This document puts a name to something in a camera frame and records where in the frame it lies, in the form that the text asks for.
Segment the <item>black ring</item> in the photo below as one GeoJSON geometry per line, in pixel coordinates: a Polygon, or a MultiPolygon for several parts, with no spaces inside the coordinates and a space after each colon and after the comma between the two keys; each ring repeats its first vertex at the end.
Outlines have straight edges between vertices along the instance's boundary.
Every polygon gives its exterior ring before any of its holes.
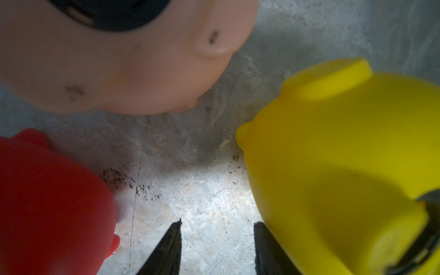
{"type": "Polygon", "coordinates": [[[124,32],[153,21],[170,0],[49,0],[75,21],[94,29],[124,32]]]}

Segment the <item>yellow toy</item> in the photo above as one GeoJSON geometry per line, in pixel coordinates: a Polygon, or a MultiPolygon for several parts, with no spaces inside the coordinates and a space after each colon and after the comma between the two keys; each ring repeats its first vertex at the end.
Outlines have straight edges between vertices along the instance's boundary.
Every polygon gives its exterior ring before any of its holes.
{"type": "Polygon", "coordinates": [[[440,274],[440,87],[341,59],[236,132],[261,216],[303,275],[440,274]]]}

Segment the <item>yellow ear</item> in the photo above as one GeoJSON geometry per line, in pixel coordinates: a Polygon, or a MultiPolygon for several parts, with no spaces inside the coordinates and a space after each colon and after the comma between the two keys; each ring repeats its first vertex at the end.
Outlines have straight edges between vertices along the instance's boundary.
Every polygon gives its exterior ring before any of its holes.
{"type": "Polygon", "coordinates": [[[347,58],[325,61],[289,77],[281,87],[281,97],[321,100],[345,92],[373,75],[368,61],[347,58]]]}
{"type": "Polygon", "coordinates": [[[245,124],[242,124],[237,131],[235,131],[235,140],[238,143],[238,146],[245,151],[245,144],[246,144],[246,138],[247,138],[247,132],[249,130],[251,122],[246,122],[245,124]]]}

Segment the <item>black object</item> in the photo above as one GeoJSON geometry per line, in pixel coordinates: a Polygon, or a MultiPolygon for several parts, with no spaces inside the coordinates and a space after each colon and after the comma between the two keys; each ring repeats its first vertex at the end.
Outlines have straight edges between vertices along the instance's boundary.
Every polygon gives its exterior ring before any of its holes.
{"type": "Polygon", "coordinates": [[[182,253],[181,225],[182,222],[180,220],[171,224],[137,275],[179,274],[182,253]]]}
{"type": "Polygon", "coordinates": [[[264,223],[254,224],[253,232],[257,275],[301,275],[264,223]]]}
{"type": "Polygon", "coordinates": [[[122,32],[142,27],[166,8],[170,0],[49,0],[60,11],[94,29],[122,32]]]}

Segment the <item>plastic toy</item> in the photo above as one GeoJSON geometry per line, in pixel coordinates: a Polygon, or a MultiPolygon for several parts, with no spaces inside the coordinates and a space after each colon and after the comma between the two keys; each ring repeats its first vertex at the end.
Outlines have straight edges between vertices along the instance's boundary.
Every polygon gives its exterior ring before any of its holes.
{"type": "Polygon", "coordinates": [[[303,275],[440,274],[440,87],[341,59],[240,126],[261,216],[303,275]]]}
{"type": "Polygon", "coordinates": [[[51,112],[183,111],[257,12],[258,0],[0,0],[0,80],[51,112]]]}
{"type": "Polygon", "coordinates": [[[0,138],[0,274],[96,275],[119,246],[105,183],[35,129],[0,138]]]}

